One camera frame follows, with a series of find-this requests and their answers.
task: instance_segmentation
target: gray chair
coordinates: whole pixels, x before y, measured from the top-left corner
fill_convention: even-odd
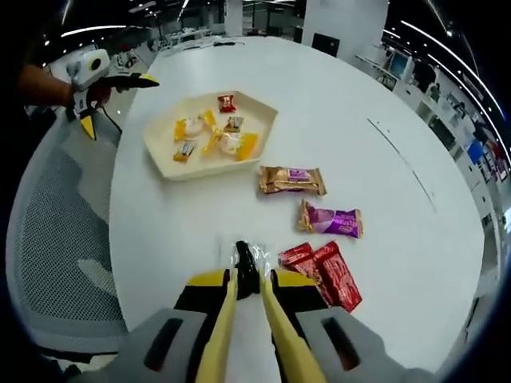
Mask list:
[[[93,141],[79,121],[69,123],[60,114],[23,174],[10,215],[10,297],[39,346],[116,352],[127,334],[109,253],[109,188],[119,132],[96,113]]]

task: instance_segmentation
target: beige tray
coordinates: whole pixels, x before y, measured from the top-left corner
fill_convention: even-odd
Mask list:
[[[237,111],[235,113],[220,113],[217,97],[233,93]],[[199,136],[193,137],[196,139],[197,145],[186,164],[176,162],[173,159],[174,154],[182,144],[174,141],[176,121],[196,116],[207,109],[213,111],[218,128],[223,128],[230,116],[242,116],[244,122],[241,132],[259,133],[259,139],[250,159],[236,161],[233,157],[216,150],[210,155],[203,156],[200,150],[208,143],[209,132],[202,132]],[[275,109],[241,92],[210,93],[185,98],[172,106],[168,112],[151,120],[143,132],[144,142],[164,178],[189,180],[221,172],[230,172],[250,168],[259,161],[276,116],[277,111]]]

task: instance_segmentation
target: white table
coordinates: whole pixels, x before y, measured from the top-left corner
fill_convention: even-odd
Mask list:
[[[113,276],[127,327],[172,307],[188,278],[218,267],[226,236],[256,238],[274,251],[335,239],[363,296],[353,315],[395,360],[435,371],[469,312],[483,251],[456,164],[415,112],[366,74],[305,45],[243,41],[158,56],[149,72],[161,86],[135,97],[110,201]],[[363,239],[297,233],[302,196],[258,197],[257,169],[160,178],[143,127],[183,97],[223,89],[279,110],[262,164],[319,167],[328,194],[313,204],[361,209]]]

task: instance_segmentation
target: candy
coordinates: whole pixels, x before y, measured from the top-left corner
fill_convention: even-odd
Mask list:
[[[362,213],[359,209],[351,211],[316,209],[307,201],[300,204],[299,231],[310,233],[328,233],[362,238]]]
[[[312,246],[309,242],[302,243],[297,247],[293,247],[292,249],[286,250],[283,253],[280,253],[280,263],[282,266],[294,269],[291,264],[297,259],[301,259],[302,257],[306,257],[312,254]]]
[[[283,252],[283,254],[292,255],[288,259],[288,262],[286,262],[285,267],[293,271],[298,271],[301,275],[305,275],[309,279],[312,279],[315,282],[319,293],[323,296],[325,302],[332,306],[334,301],[330,296],[330,293],[328,292],[325,284],[323,283],[321,274],[316,267],[314,253],[312,252],[311,245],[309,243],[304,243],[300,246]]]
[[[221,152],[243,161],[250,158],[258,139],[259,135],[256,133],[226,133],[215,129],[208,144],[201,151],[203,154],[209,154],[217,147]]]
[[[234,105],[234,94],[224,94],[218,97],[220,102],[220,113],[232,113],[236,111]]]
[[[240,132],[243,123],[243,117],[229,117],[227,125],[225,125],[224,132],[238,133]]]
[[[337,244],[335,242],[326,244],[315,251],[314,257],[333,303],[348,313],[353,311],[362,301],[362,296]]]
[[[278,192],[309,192],[327,194],[319,169],[297,169],[261,166],[259,189],[264,194]]]
[[[194,140],[186,140],[174,154],[174,160],[177,162],[187,162],[191,156],[196,142]]]
[[[174,128],[174,140],[181,141],[188,137],[196,136],[203,129],[212,129],[215,125],[215,117],[211,110],[207,110],[194,118],[178,120]]]

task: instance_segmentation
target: person's arm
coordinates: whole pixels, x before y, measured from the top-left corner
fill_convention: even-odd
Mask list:
[[[17,88],[23,101],[32,105],[67,106],[73,99],[71,84],[31,64],[23,66]]]

